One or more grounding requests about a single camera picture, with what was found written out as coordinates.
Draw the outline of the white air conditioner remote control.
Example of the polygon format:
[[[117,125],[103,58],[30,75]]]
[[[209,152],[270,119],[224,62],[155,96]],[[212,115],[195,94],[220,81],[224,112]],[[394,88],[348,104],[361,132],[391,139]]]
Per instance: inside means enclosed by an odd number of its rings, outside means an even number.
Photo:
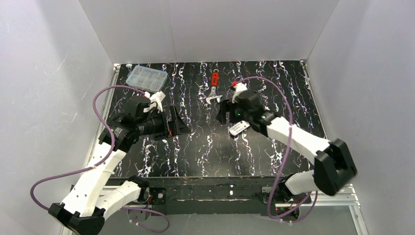
[[[235,123],[232,127],[230,127],[228,129],[228,133],[233,136],[236,137],[239,134],[243,133],[244,131],[246,131],[248,128],[250,128],[250,124],[244,120]]]

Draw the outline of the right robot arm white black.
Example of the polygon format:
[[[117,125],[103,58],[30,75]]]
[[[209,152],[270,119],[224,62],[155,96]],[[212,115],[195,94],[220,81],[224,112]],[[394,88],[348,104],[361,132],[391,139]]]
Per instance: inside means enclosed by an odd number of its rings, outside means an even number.
[[[278,194],[286,198],[317,190],[334,196],[358,173],[343,140],[330,141],[291,125],[278,112],[265,109],[256,92],[238,92],[234,98],[222,101],[216,119],[221,124],[244,121],[254,131],[297,151],[313,165],[313,170],[289,175],[277,184]]]

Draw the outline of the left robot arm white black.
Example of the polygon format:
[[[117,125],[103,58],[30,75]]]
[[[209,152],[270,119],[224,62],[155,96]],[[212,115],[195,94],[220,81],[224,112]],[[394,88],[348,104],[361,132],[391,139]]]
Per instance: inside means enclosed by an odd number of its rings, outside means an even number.
[[[170,117],[158,98],[134,96],[126,101],[123,111],[107,122],[98,138],[98,149],[70,193],[60,203],[53,203],[48,213],[77,235],[97,235],[112,214],[130,202],[144,203],[147,209],[153,196],[149,183],[142,177],[127,178],[104,196],[101,192],[116,166],[123,160],[139,137],[154,140],[190,134],[174,105]]]

